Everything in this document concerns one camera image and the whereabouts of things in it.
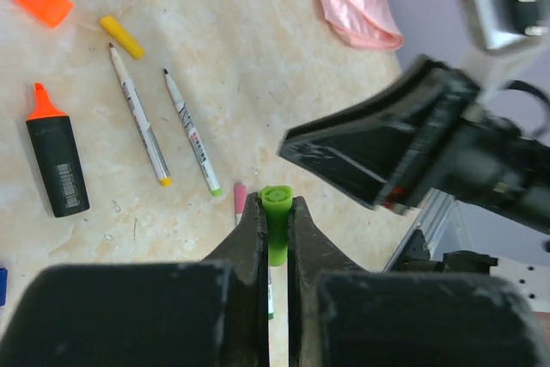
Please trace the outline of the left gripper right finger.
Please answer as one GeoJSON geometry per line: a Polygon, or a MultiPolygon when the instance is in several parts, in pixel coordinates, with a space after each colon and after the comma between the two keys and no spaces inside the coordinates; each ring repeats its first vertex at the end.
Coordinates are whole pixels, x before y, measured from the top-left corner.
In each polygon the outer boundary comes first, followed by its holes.
{"type": "Polygon", "coordinates": [[[288,223],[292,366],[546,366],[537,271],[470,251],[367,272],[315,225],[288,223]]]}

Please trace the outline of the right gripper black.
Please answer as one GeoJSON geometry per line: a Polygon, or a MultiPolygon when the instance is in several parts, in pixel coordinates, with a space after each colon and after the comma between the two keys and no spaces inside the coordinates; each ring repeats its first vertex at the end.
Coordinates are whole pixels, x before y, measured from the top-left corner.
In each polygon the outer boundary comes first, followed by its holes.
{"type": "Polygon", "coordinates": [[[422,55],[376,95],[289,129],[278,153],[360,205],[403,215],[437,185],[446,141],[479,91],[422,55]]]}

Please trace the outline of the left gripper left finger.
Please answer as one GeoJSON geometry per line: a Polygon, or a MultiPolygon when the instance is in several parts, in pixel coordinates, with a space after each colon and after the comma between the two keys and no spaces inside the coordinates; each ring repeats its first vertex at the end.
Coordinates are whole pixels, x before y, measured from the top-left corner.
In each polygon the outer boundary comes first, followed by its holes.
{"type": "Polygon", "coordinates": [[[59,265],[27,287],[4,366],[266,366],[267,222],[257,194],[200,261],[59,265]]]}

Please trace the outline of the pink cap paint marker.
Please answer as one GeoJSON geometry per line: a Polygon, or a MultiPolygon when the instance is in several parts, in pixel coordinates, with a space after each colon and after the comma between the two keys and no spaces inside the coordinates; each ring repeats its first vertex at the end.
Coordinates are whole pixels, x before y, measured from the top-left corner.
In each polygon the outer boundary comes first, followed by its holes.
{"type": "Polygon", "coordinates": [[[235,209],[235,224],[238,225],[241,221],[244,212],[246,199],[248,196],[247,187],[244,184],[236,183],[234,185],[234,209],[235,209]]]}

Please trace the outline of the yellow marker pen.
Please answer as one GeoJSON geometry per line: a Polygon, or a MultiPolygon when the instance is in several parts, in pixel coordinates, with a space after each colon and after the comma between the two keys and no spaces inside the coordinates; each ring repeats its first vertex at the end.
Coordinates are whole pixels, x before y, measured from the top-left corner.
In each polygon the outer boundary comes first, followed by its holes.
{"type": "Polygon", "coordinates": [[[144,106],[139,98],[130,73],[125,67],[122,57],[112,43],[108,43],[113,68],[119,79],[125,99],[134,118],[138,133],[143,141],[144,148],[150,159],[156,178],[163,187],[172,184],[171,174],[164,159],[160,146],[156,140],[151,123],[144,111],[144,106]]]}

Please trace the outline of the lime cap white marker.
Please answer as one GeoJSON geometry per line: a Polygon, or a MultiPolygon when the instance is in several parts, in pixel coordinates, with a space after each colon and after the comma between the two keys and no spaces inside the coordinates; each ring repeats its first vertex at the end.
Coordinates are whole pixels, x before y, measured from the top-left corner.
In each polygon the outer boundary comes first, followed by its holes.
{"type": "Polygon", "coordinates": [[[217,179],[210,157],[207,154],[205,145],[202,138],[199,135],[199,131],[193,122],[192,115],[189,112],[186,101],[183,98],[177,84],[171,77],[170,72],[164,68],[163,70],[164,80],[174,103],[176,112],[180,122],[186,133],[186,137],[190,142],[194,155],[198,161],[200,170],[205,178],[205,182],[213,196],[219,196],[222,194],[220,183],[217,179]]]}

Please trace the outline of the blue cap white marker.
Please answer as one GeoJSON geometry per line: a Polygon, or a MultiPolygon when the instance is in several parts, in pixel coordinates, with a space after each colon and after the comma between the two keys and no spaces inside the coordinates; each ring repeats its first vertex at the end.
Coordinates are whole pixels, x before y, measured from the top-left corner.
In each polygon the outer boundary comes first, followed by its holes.
{"type": "Polygon", "coordinates": [[[0,307],[3,307],[7,301],[9,272],[6,268],[0,268],[0,307]]]}

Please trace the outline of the black orange highlighter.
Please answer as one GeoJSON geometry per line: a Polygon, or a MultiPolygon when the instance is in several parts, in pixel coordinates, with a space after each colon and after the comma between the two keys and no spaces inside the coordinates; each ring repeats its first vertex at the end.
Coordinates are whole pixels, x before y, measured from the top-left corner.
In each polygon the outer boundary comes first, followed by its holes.
{"type": "Polygon", "coordinates": [[[34,85],[34,99],[26,126],[53,216],[84,212],[89,197],[70,117],[54,106],[41,83],[34,85]]]}

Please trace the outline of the yellow marker cap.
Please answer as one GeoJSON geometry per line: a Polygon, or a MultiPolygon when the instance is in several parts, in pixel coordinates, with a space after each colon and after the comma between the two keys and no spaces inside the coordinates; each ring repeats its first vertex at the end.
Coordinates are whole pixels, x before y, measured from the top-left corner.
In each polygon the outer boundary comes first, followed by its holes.
{"type": "Polygon", "coordinates": [[[144,56],[145,50],[130,32],[112,15],[100,19],[100,25],[110,34],[134,59],[144,56]]]}

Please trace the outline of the orange highlighter cap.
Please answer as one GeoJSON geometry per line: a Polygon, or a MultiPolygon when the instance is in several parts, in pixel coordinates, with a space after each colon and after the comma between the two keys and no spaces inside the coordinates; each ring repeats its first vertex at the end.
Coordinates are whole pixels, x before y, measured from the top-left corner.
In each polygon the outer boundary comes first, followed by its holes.
{"type": "Polygon", "coordinates": [[[31,16],[49,28],[57,27],[73,10],[71,0],[14,0],[31,16]]]}

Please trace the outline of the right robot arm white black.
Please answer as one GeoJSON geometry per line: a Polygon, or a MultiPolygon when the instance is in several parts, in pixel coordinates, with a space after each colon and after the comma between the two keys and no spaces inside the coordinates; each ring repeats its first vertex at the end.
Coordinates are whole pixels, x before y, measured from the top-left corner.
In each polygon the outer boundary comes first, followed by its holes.
{"type": "Polygon", "coordinates": [[[289,129],[285,160],[402,215],[432,190],[549,231],[549,148],[510,120],[466,111],[481,88],[425,55],[378,95],[289,129]]]}

